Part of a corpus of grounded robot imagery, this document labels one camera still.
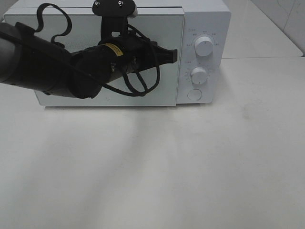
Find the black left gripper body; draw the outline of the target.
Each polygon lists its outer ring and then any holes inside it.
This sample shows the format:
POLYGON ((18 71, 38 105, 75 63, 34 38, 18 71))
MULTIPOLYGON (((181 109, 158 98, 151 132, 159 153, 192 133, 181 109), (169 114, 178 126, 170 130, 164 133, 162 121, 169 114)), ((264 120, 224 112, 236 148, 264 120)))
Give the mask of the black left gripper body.
POLYGON ((153 66, 149 39, 111 38, 105 42, 72 53, 75 68, 72 83, 109 83, 122 77, 121 72, 134 73, 153 66))

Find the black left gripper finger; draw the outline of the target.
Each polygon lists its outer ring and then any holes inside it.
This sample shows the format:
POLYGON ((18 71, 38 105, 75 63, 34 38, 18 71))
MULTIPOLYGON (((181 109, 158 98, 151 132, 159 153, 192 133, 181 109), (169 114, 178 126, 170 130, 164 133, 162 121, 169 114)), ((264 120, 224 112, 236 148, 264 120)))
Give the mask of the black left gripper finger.
POLYGON ((158 46, 157 42, 149 42, 144 45, 145 52, 142 59, 143 68, 153 68, 157 65, 172 64, 178 60, 178 50, 168 50, 158 46))

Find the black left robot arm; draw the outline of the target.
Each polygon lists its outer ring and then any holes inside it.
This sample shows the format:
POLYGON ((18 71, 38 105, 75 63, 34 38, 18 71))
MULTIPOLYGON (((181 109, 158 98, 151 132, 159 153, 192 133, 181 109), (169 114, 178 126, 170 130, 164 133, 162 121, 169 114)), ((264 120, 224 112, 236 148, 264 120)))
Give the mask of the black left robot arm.
POLYGON ((69 52, 35 36, 33 28, 0 25, 0 81, 45 95, 95 98, 102 88, 129 97, 154 90, 141 72, 175 63, 178 51, 160 47, 134 31, 103 39, 96 46, 69 52))

